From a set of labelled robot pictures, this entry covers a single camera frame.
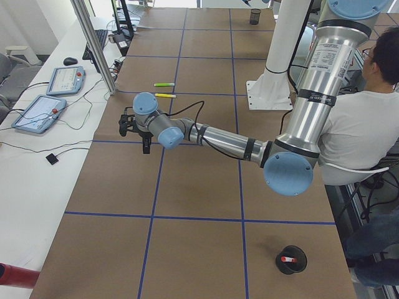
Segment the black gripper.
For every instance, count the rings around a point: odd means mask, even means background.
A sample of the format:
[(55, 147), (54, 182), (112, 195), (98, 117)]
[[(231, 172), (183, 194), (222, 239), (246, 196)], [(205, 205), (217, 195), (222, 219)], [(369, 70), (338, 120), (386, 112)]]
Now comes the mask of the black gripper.
[(153, 134), (149, 131), (142, 131), (142, 130), (139, 130), (138, 134), (142, 138), (143, 154), (150, 154), (151, 139), (153, 137)]

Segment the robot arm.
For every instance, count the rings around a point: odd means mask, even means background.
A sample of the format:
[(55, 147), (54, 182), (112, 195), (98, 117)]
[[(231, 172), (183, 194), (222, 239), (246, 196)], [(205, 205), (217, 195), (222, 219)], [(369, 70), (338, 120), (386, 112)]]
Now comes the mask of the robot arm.
[(147, 78), (170, 78), (169, 66), (176, 67), (176, 111), (168, 113), (140, 81), (120, 133), (132, 133), (144, 153), (156, 138), (168, 150), (212, 146), (252, 161), (272, 177), (269, 197), (326, 195), (323, 169), (273, 142), (277, 119), (291, 107), (287, 66), (298, 33), (298, 22), (278, 24), (270, 9), (145, 10), (128, 61)]

